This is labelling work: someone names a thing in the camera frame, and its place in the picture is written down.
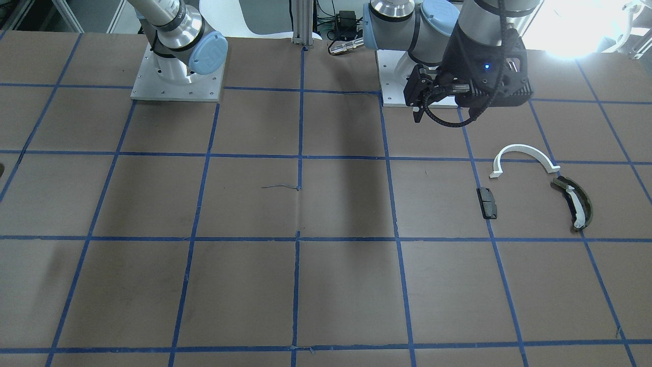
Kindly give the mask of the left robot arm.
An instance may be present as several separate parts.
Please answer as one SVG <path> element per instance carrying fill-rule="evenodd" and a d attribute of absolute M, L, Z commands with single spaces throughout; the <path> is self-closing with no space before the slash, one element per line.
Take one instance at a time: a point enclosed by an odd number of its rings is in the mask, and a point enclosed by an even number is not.
<path fill-rule="evenodd" d="M 478 113 L 518 107 L 534 90 L 520 31 L 538 1 L 370 1 L 363 9 L 366 48 L 400 51 L 403 102 L 414 112 L 453 97 Z"/>

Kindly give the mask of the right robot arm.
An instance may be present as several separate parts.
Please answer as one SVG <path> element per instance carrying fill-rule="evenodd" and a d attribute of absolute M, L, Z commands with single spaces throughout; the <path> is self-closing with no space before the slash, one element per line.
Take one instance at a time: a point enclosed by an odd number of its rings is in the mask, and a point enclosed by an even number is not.
<path fill-rule="evenodd" d="M 226 61 L 228 40 L 184 1 L 130 1 L 153 51 L 208 75 Z"/>

